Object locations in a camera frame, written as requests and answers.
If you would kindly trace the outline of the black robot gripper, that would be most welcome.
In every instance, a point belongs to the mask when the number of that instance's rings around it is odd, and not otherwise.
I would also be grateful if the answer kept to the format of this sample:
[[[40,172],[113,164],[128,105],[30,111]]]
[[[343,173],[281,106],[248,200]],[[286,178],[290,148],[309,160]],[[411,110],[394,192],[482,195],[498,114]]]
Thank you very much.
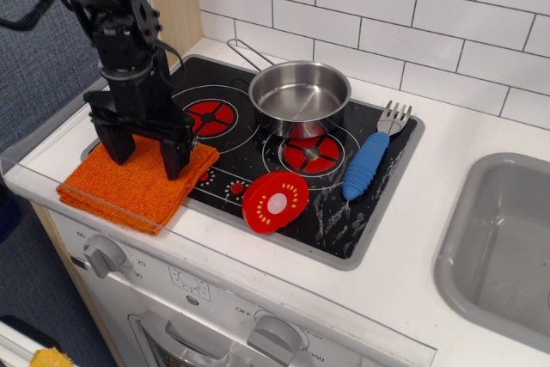
[[[193,120],[172,98],[169,76],[156,70],[115,73],[104,70],[108,88],[87,92],[91,118],[107,154],[125,163],[135,150],[135,134],[160,142],[163,166],[176,180],[194,148]]]

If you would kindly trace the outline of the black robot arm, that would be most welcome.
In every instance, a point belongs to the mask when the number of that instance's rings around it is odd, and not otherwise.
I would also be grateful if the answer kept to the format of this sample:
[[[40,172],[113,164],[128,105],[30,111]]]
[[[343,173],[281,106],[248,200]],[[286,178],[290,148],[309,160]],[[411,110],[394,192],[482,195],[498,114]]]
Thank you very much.
[[[55,0],[39,0],[18,21],[2,20],[12,31],[35,28]],[[74,12],[100,58],[106,90],[88,91],[83,99],[108,155],[118,164],[134,152],[135,136],[159,143],[169,180],[190,162],[196,138],[194,121],[178,108],[167,55],[177,51],[162,42],[159,12],[148,0],[61,0]]]

